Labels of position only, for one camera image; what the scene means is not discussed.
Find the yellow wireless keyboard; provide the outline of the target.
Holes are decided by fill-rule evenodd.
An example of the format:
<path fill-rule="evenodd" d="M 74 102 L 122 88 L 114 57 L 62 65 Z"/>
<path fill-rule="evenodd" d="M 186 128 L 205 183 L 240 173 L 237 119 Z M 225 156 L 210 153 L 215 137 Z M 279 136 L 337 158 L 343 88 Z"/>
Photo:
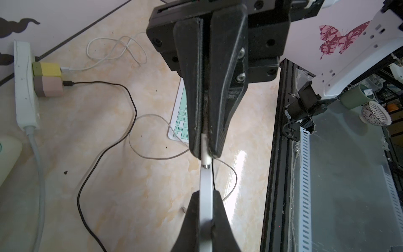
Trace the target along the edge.
<path fill-rule="evenodd" d="M 199 251 L 212 252 L 213 174 L 210 165 L 201 166 L 199 188 Z"/>

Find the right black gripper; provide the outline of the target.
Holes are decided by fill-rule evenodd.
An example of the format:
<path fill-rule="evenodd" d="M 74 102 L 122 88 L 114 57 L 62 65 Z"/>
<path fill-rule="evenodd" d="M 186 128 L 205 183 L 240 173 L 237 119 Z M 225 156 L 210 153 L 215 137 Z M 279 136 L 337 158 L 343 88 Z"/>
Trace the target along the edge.
<path fill-rule="evenodd" d="M 201 18 L 210 18 L 212 15 L 209 42 L 208 138 L 209 152 L 215 159 L 221 157 L 226 139 L 225 121 L 230 120 L 230 116 L 225 116 L 227 95 L 239 52 L 246 39 L 247 28 L 250 83 L 274 80 L 278 72 L 279 58 L 284 53 L 291 24 L 291 2 L 239 3 L 174 1 L 156 7 L 149 19 L 147 36 L 150 42 L 164 58 L 170 70 L 182 75 L 184 80 L 190 152 L 198 159 L 201 158 L 203 113 Z"/>

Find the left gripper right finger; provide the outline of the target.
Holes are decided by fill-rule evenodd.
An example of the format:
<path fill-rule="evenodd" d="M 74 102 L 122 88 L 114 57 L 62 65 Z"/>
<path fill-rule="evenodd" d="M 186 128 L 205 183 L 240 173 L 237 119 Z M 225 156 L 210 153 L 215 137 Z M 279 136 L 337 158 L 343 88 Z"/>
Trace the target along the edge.
<path fill-rule="evenodd" d="M 217 190 L 213 191 L 213 252 L 240 252 L 226 210 Z"/>

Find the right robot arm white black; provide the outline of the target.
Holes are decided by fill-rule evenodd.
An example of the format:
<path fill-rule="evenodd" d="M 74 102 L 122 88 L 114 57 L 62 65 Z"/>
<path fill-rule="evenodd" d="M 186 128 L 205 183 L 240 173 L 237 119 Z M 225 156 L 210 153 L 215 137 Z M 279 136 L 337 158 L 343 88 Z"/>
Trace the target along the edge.
<path fill-rule="evenodd" d="M 156 7 L 147 36 L 187 94 L 189 144 L 201 159 L 222 154 L 230 121 L 250 83 L 275 79 L 292 22 L 316 16 L 328 1 L 174 1 Z M 364 29 L 337 39 L 342 53 L 299 92 L 288 109 L 301 120 L 326 110 L 357 77 L 403 44 L 403 3 L 385 1 Z"/>

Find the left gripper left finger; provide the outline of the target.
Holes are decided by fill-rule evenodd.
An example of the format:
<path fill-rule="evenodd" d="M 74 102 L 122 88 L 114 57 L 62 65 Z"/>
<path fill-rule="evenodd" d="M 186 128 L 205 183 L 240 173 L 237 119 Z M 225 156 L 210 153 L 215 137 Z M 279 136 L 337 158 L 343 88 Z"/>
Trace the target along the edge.
<path fill-rule="evenodd" d="M 199 252 L 199 191 L 192 194 L 178 238 L 171 252 Z"/>

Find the white power strip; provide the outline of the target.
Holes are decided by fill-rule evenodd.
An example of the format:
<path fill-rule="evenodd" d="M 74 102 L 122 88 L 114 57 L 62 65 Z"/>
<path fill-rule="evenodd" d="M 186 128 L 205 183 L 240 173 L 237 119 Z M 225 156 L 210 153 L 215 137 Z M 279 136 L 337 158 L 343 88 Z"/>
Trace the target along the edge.
<path fill-rule="evenodd" d="M 35 57 L 30 43 L 14 41 L 14 85 L 16 121 L 21 130 L 39 128 L 38 96 L 34 88 L 33 63 Z"/>

